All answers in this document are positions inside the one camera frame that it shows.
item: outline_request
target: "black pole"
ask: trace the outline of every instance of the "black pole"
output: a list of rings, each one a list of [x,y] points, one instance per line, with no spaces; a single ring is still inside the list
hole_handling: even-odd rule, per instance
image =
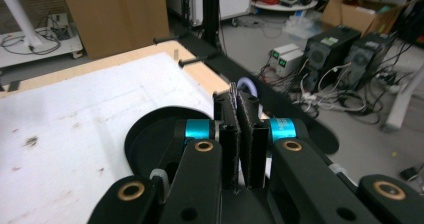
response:
[[[219,0],[203,0],[203,28],[202,39],[218,47]]]

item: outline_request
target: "floor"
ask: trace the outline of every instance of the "floor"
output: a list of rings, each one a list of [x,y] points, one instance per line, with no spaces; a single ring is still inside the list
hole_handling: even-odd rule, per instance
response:
[[[283,31],[289,16],[285,13],[257,11],[254,15],[238,18],[238,26],[231,22],[222,23],[220,33],[228,57],[245,69],[257,74],[268,60],[268,52],[288,43],[301,48],[306,45],[304,32]],[[171,28],[181,28],[178,20],[171,17]],[[397,53],[399,42],[390,50],[388,56]],[[424,50],[412,47],[403,54],[396,68],[410,72],[417,70],[424,60]],[[3,85],[12,81],[25,80],[61,69],[81,65],[91,60],[86,56],[74,60],[69,55],[16,65],[5,68],[1,76]],[[399,178],[399,172],[405,168],[424,162],[424,83],[417,88],[412,98],[403,127],[394,133],[384,133],[380,125],[366,125],[355,121],[346,113],[320,110],[318,120],[328,126],[340,141],[339,151],[331,155],[333,162],[344,167],[348,176],[358,182],[361,177],[371,174],[384,174]],[[382,120],[387,117],[395,95],[382,98],[384,109]],[[419,191],[416,181],[409,183]]]

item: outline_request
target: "electrical cable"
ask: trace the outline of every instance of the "electrical cable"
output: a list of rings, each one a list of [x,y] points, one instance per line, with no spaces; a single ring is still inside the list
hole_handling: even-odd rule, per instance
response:
[[[16,42],[13,43],[13,45],[12,44],[5,45],[5,43],[7,43],[8,41],[14,40],[14,39],[23,40],[25,38],[25,36],[19,36],[19,37],[12,37],[12,38],[9,38],[9,39],[7,39],[7,37],[3,38],[2,41],[1,41],[1,43],[0,43],[0,46],[3,47],[3,49],[5,51],[7,51],[9,53],[12,53],[12,54],[16,54],[16,55],[33,55],[33,54],[34,55],[46,55],[46,54],[49,54],[51,52],[54,52],[54,51],[56,51],[57,49],[60,48],[60,46],[61,46],[60,41],[57,40],[56,38],[54,38],[53,36],[43,35],[43,34],[41,34],[40,31],[36,31],[36,33],[38,35],[42,36],[47,41],[55,42],[56,45],[53,46],[52,48],[49,48],[47,50],[42,50],[42,51],[35,51],[35,48],[32,47],[32,46],[28,46],[30,52],[15,52],[15,51],[12,51],[12,50],[8,49],[7,47],[11,47],[11,46],[16,45],[17,43],[19,43],[19,41],[16,41]]]
[[[300,73],[303,71],[303,69],[306,67],[306,64],[307,64],[307,63],[309,63],[309,58],[306,58],[305,62],[304,62],[304,63],[303,63],[303,65],[302,65],[302,68],[300,68],[300,70],[299,70],[298,74],[300,74]]]
[[[331,72],[331,71],[333,71],[333,72],[336,72],[337,71],[337,69],[342,69],[342,68],[345,68],[345,67],[348,67],[348,66],[350,66],[352,64],[352,62],[348,62],[347,64],[344,64],[344,65],[341,65],[341,66],[335,66],[335,67],[333,67],[333,68],[331,68],[330,70],[328,70],[322,77],[321,77],[321,79],[319,80],[319,82],[318,82],[318,91],[322,91],[322,89],[321,89],[321,83],[322,83],[322,81],[324,80],[324,78]],[[331,91],[329,91],[329,92],[332,92],[332,91],[334,91],[336,88],[337,88],[337,86],[339,85],[339,83],[340,83],[340,81],[341,81],[341,79],[342,79],[342,77],[344,76],[344,74],[346,73],[348,71],[348,69],[346,69],[343,73],[342,73],[342,75],[338,78],[338,81],[337,81],[337,83],[334,85],[334,87],[333,87],[333,89],[331,89]]]
[[[39,26],[39,25],[41,25],[41,22],[42,22],[43,20],[46,20],[46,26],[47,26],[47,20],[48,20],[48,19],[52,20],[53,26],[54,26],[55,24],[56,24],[56,25],[58,25],[58,23],[57,23],[57,22],[56,22],[53,18],[51,18],[51,17],[50,17],[50,12],[48,12],[47,16],[45,16],[45,17],[41,18],[41,19],[38,21],[38,24],[37,24],[37,26],[36,26],[36,28],[35,28],[35,29],[37,29],[37,28],[38,28],[38,26]],[[60,43],[60,41],[59,41],[57,38],[55,38],[55,37],[53,36],[52,31],[51,31],[51,30],[48,30],[48,29],[47,29],[47,27],[45,27],[45,28],[44,28],[44,30],[42,30],[42,31],[35,31],[35,32],[36,32],[39,36],[43,37],[45,40],[56,43],[56,45],[55,45],[55,46],[53,46],[53,47],[51,47],[51,48],[49,48],[49,49],[41,50],[41,51],[36,51],[36,50],[35,50],[35,48],[36,48],[36,47],[28,46],[28,48],[29,48],[29,51],[30,51],[30,52],[16,52],[16,51],[12,51],[12,50],[10,50],[8,47],[12,47],[12,46],[14,46],[14,45],[18,44],[19,42],[23,41],[23,40],[24,40],[24,38],[25,38],[25,36],[18,36],[18,37],[11,37],[11,38],[8,38],[8,37],[6,36],[6,37],[4,37],[4,38],[1,40],[1,42],[0,42],[0,47],[3,47],[3,49],[4,49],[5,51],[7,51],[7,52],[9,52],[9,53],[12,53],[12,54],[16,54],[16,55],[47,55],[47,54],[49,54],[49,53],[52,53],[52,52],[56,51],[57,49],[59,49],[59,48],[61,47],[61,43]],[[12,41],[12,40],[17,40],[17,41],[15,41],[15,42],[13,42],[13,43],[9,43],[9,44],[7,44],[9,41]]]

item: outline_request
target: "cable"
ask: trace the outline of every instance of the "cable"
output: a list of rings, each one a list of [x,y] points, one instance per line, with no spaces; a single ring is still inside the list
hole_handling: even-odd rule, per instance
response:
[[[336,72],[337,71],[337,69],[341,69],[341,68],[345,68],[345,67],[348,67],[348,66],[350,66],[352,64],[352,62],[348,62],[347,64],[344,64],[344,65],[341,65],[341,66],[335,66],[335,67],[333,67],[333,68],[331,68],[330,70],[328,70],[322,77],[321,77],[321,79],[319,80],[319,82],[318,82],[318,90],[319,91],[322,91],[322,89],[321,89],[321,83],[322,83],[322,80],[324,80],[324,78],[328,75],[328,73],[330,73],[331,71],[333,71],[333,72]],[[332,91],[334,91],[334,89],[336,89],[337,88],[337,86],[339,85],[339,83],[340,83],[340,81],[341,81],[341,79],[342,79],[342,77],[344,76],[344,74],[346,73],[348,71],[348,69],[346,69],[344,72],[343,72],[343,74],[339,77],[339,80],[337,81],[337,83],[334,85],[334,87],[333,87],[333,89],[331,89],[331,91],[329,91],[329,92],[332,92]]]
[[[305,66],[306,66],[306,63],[309,63],[309,58],[306,58],[305,62],[304,62],[304,63],[303,63],[303,65],[302,65],[302,68],[300,68],[300,70],[299,70],[298,74],[300,74],[300,73],[303,71],[303,69],[304,69],[304,68],[305,68]]]
[[[259,73],[256,75],[256,77],[261,77],[262,75],[263,75],[263,73],[264,73],[264,71],[265,71],[265,69],[267,68],[267,67],[269,67],[270,65],[269,65],[269,61],[271,60],[271,58],[272,58],[272,56],[271,55],[269,55],[269,58],[268,58],[268,61],[266,62],[266,64],[261,68],[261,70],[259,71]]]
[[[0,43],[0,46],[3,47],[3,49],[5,51],[7,51],[9,53],[12,53],[12,54],[16,54],[16,55],[33,55],[33,54],[34,55],[46,55],[46,54],[49,54],[51,52],[54,52],[54,51],[56,51],[57,49],[60,48],[60,46],[61,46],[60,41],[57,40],[56,38],[54,38],[53,36],[43,35],[43,34],[41,34],[40,31],[36,31],[36,33],[38,35],[42,36],[47,41],[55,42],[56,45],[54,47],[52,47],[52,48],[49,48],[47,50],[42,50],[42,51],[35,51],[35,48],[33,46],[28,46],[30,52],[15,52],[15,51],[12,51],[12,50],[8,49],[7,47],[11,47],[13,45],[16,45],[17,43],[19,43],[19,41],[21,41],[21,40],[23,40],[25,38],[24,36],[19,36],[19,37],[12,37],[12,38],[9,38],[9,39],[7,39],[7,37],[3,38],[2,39],[2,42]],[[14,40],[14,39],[19,39],[19,41],[16,41],[13,44],[5,45],[5,43],[7,43],[10,40]]]

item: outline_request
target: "black cable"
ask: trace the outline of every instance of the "black cable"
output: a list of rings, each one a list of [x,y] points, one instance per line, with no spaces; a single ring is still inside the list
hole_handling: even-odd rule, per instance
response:
[[[256,77],[261,77],[262,74],[264,73],[264,70],[269,67],[269,61],[271,60],[272,56],[269,55],[268,61],[266,62],[266,64],[261,68],[261,70],[259,71],[259,73],[256,75]]]
[[[16,54],[16,55],[33,55],[33,54],[34,54],[34,55],[46,55],[46,54],[52,53],[52,52],[54,52],[54,51],[56,51],[57,49],[59,49],[59,48],[60,48],[60,46],[61,46],[60,41],[59,41],[59,40],[57,40],[56,38],[54,38],[53,36],[43,35],[43,34],[41,34],[41,32],[40,32],[40,31],[36,31],[36,33],[37,33],[38,35],[42,36],[44,39],[46,39],[46,40],[48,40],[48,41],[55,42],[55,43],[56,43],[56,45],[55,45],[54,47],[52,47],[52,48],[49,48],[49,49],[47,49],[47,50],[43,50],[43,51],[35,51],[35,50],[34,50],[34,47],[29,46],[28,48],[29,48],[29,51],[30,51],[30,52],[15,52],[15,51],[11,51],[10,49],[8,49],[8,48],[7,48],[7,47],[10,47],[10,46],[16,45],[17,43],[19,43],[19,41],[14,42],[14,43],[13,43],[13,45],[11,45],[11,44],[9,44],[9,45],[4,45],[4,43],[6,43],[6,42],[8,42],[8,41],[10,41],[10,40],[14,40],[14,39],[20,39],[20,40],[23,40],[23,39],[25,38],[24,36],[19,36],[19,37],[12,37],[12,38],[10,38],[10,39],[7,39],[7,37],[3,38],[3,39],[2,39],[2,42],[1,42],[1,44],[0,44],[0,46],[1,46],[1,47],[3,47],[3,49],[4,49],[5,51],[7,51],[7,52],[9,52],[9,53],[12,53],[12,54]]]

